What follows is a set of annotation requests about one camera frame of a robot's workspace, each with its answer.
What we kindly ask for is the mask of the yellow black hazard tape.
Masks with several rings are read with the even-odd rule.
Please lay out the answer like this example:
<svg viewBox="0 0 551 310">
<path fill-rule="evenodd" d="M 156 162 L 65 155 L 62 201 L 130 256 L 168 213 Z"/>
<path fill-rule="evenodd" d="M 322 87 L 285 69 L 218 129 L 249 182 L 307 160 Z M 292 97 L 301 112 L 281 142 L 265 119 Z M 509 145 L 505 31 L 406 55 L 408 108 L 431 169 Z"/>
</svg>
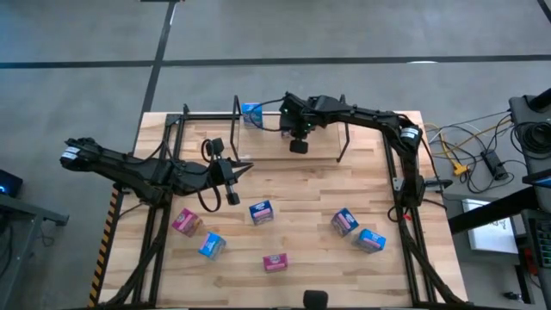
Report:
<svg viewBox="0 0 551 310">
<path fill-rule="evenodd" d="M 122 187 L 118 183 L 114 183 L 109 200 L 108 212 L 103 225 L 102 239 L 99 247 L 98 259 L 96 260 L 94 275 L 92 277 L 87 308 L 96 307 L 99 304 L 102 285 L 107 272 L 109 256 L 115 238 L 123 198 L 124 194 L 122 193 Z"/>
</svg>

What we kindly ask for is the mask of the white board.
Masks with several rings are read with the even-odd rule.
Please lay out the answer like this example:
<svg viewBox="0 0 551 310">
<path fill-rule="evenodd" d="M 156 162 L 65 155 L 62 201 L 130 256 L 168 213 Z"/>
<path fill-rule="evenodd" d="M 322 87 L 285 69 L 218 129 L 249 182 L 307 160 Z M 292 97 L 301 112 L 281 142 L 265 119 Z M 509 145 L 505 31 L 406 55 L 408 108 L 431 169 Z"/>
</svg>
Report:
<svg viewBox="0 0 551 310">
<path fill-rule="evenodd" d="M 467 235 L 472 250 L 518 254 L 510 218 L 468 230 Z"/>
</svg>

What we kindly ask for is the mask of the black power adapter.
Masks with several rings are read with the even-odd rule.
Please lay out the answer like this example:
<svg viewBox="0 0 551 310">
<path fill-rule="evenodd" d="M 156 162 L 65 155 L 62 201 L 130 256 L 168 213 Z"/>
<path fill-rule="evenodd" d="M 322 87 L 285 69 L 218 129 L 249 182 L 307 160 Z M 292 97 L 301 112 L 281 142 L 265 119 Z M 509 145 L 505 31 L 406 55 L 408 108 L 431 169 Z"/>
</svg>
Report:
<svg viewBox="0 0 551 310">
<path fill-rule="evenodd" d="M 502 181 L 508 178 L 508 172 L 504 168 L 504 164 L 494 150 L 483 151 L 480 153 L 480 156 L 482 157 L 494 180 Z"/>
</svg>

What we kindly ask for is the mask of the Raisin Bran cereal box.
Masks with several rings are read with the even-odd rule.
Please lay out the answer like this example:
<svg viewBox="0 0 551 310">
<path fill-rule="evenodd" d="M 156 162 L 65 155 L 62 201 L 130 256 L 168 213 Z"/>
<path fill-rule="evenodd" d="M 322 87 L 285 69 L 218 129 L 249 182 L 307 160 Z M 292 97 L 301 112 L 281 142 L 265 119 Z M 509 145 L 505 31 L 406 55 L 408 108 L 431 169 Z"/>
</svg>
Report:
<svg viewBox="0 0 551 310">
<path fill-rule="evenodd" d="M 181 234 L 191 238 L 195 235 L 201 224 L 202 219 L 197 214 L 184 208 L 174 219 L 171 226 Z"/>
<path fill-rule="evenodd" d="M 265 256 L 263 257 L 263 267 L 268 273 L 286 270 L 288 268 L 288 256 L 286 253 Z"/>
</svg>

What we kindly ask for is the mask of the black keyboard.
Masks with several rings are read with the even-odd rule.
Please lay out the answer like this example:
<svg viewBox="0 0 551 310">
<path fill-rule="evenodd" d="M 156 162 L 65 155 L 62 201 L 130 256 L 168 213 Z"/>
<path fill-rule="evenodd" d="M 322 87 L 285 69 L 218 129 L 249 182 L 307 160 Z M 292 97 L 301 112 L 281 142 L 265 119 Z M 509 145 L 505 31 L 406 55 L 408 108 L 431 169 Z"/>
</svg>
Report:
<svg viewBox="0 0 551 310">
<path fill-rule="evenodd" d="M 551 220 L 534 220 L 533 227 L 540 265 L 551 269 Z"/>
</svg>

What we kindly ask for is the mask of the black aluminium table frame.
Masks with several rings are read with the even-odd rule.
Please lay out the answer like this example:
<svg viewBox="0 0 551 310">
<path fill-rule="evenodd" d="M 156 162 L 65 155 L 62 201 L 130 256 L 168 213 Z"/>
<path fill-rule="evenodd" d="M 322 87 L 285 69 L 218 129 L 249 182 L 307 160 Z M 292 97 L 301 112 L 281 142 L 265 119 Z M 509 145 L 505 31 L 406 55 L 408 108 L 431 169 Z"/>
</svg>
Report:
<svg viewBox="0 0 551 310">
<path fill-rule="evenodd" d="M 204 139 L 230 145 L 231 113 L 193 113 L 183 127 L 181 155 L 200 160 Z M 395 222 L 393 193 L 382 133 L 340 123 L 347 142 L 337 160 L 261 160 L 236 184 L 240 203 L 220 195 L 175 197 L 171 215 L 184 208 L 202 219 L 188 238 L 168 231 L 161 261 L 146 269 L 142 299 L 156 295 L 158 307 L 300 307 L 306 290 L 323 290 L 331 307 L 409 307 L 414 299 L 439 301 L 417 260 L 405 258 Z M 274 219 L 255 226 L 249 207 L 270 201 Z M 341 237 L 331 224 L 348 208 L 359 227 Z M 367 253 L 352 244 L 368 229 L 386 238 L 382 251 Z M 216 260 L 198 252 L 208 232 L 226 247 Z M 263 257 L 286 253 L 288 268 L 266 272 Z"/>
</svg>

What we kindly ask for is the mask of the black rounded object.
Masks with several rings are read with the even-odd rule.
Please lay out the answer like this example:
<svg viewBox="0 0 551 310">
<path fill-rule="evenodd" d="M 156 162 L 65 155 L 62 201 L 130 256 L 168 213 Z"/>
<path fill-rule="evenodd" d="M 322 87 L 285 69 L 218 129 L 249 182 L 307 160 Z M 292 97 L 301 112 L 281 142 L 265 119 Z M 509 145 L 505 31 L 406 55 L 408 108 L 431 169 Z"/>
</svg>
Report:
<svg viewBox="0 0 551 310">
<path fill-rule="evenodd" d="M 323 290 L 306 290 L 303 294 L 303 306 L 306 310 L 327 310 L 328 294 Z"/>
</svg>

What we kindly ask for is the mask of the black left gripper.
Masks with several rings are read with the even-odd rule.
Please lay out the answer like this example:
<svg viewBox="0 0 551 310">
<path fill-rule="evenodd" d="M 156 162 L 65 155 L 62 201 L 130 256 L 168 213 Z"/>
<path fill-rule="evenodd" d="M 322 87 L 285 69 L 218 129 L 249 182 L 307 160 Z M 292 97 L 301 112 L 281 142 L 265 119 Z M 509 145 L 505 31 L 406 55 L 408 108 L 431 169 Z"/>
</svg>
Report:
<svg viewBox="0 0 551 310">
<path fill-rule="evenodd" d="M 205 139 L 201 144 L 201 155 L 206 164 L 201 164 L 199 189 L 209 189 L 215 186 L 232 186 L 235 178 L 241 177 L 252 168 L 252 162 L 235 161 L 222 157 L 225 147 L 221 138 Z"/>
</svg>

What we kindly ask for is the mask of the black device blue light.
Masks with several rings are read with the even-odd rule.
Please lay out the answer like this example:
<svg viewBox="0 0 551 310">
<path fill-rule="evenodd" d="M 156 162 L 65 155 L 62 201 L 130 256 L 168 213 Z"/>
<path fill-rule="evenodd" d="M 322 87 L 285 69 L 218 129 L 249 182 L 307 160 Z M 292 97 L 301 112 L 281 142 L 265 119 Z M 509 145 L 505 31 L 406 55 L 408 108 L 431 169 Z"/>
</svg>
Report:
<svg viewBox="0 0 551 310">
<path fill-rule="evenodd" d="M 21 191 L 22 183 L 21 178 L 5 170 L 0 170 L 0 195 L 16 198 Z"/>
</svg>

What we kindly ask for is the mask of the black equipment stand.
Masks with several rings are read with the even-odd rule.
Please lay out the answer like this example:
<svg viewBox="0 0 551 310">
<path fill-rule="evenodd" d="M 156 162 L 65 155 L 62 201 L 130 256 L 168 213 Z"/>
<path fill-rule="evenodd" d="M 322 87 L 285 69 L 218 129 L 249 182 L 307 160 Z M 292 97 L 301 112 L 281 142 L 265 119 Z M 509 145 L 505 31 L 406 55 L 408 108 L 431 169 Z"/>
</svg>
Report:
<svg viewBox="0 0 551 310">
<path fill-rule="evenodd" d="M 551 125 L 551 88 L 537 96 L 524 95 L 509 99 L 513 122 L 543 122 Z"/>
</svg>

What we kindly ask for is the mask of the grey metal desk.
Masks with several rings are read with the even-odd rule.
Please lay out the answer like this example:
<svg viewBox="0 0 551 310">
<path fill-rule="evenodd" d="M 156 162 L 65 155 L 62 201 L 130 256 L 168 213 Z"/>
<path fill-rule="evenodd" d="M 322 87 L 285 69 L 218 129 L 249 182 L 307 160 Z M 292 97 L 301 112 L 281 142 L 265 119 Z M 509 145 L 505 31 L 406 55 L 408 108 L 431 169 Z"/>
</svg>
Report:
<svg viewBox="0 0 551 310">
<path fill-rule="evenodd" d="M 65 226 L 69 216 L 0 195 L 0 310 L 8 309 L 44 220 Z"/>
</svg>

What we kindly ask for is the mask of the computer monitor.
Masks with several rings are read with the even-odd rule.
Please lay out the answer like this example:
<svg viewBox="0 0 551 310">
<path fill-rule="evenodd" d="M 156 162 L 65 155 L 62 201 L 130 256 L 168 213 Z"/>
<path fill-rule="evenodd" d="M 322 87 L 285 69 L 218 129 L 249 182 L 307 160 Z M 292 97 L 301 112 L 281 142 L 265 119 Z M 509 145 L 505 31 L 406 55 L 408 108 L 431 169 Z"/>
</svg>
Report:
<svg viewBox="0 0 551 310">
<path fill-rule="evenodd" d="M 551 169 L 531 173 L 522 179 L 523 183 L 551 189 Z"/>
</svg>

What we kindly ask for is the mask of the Rice Krispies cereal box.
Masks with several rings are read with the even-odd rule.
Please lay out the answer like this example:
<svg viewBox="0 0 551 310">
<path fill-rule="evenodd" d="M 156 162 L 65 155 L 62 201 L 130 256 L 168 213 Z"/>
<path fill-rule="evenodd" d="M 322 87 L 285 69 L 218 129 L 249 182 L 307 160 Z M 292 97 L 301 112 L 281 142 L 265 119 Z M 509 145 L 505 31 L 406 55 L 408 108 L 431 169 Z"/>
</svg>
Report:
<svg viewBox="0 0 551 310">
<path fill-rule="evenodd" d="M 216 260 L 225 247 L 226 241 L 220 235 L 208 232 L 198 252 L 211 260 Z"/>
<path fill-rule="evenodd" d="M 367 253 L 382 251 L 385 248 L 386 238 L 368 229 L 362 229 L 352 241 L 352 244 Z"/>
<path fill-rule="evenodd" d="M 242 103 L 241 112 L 246 127 L 259 128 L 263 126 L 263 110 L 259 102 Z"/>
</svg>

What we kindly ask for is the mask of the wooden shelf black metal legs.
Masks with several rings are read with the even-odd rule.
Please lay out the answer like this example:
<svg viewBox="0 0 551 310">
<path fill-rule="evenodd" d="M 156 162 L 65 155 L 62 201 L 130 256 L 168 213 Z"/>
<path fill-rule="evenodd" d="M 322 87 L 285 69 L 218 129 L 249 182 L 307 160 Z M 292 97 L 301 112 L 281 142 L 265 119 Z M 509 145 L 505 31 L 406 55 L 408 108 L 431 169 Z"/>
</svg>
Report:
<svg viewBox="0 0 551 310">
<path fill-rule="evenodd" d="M 236 158 L 251 161 L 261 160 L 337 160 L 342 157 L 346 146 L 346 136 L 339 125 L 316 127 L 306 137 L 308 153 L 289 151 L 289 142 L 294 138 L 283 139 L 281 132 L 271 132 L 261 128 L 246 127 L 243 123 L 241 102 L 233 98 L 230 116 L 230 145 Z"/>
</svg>

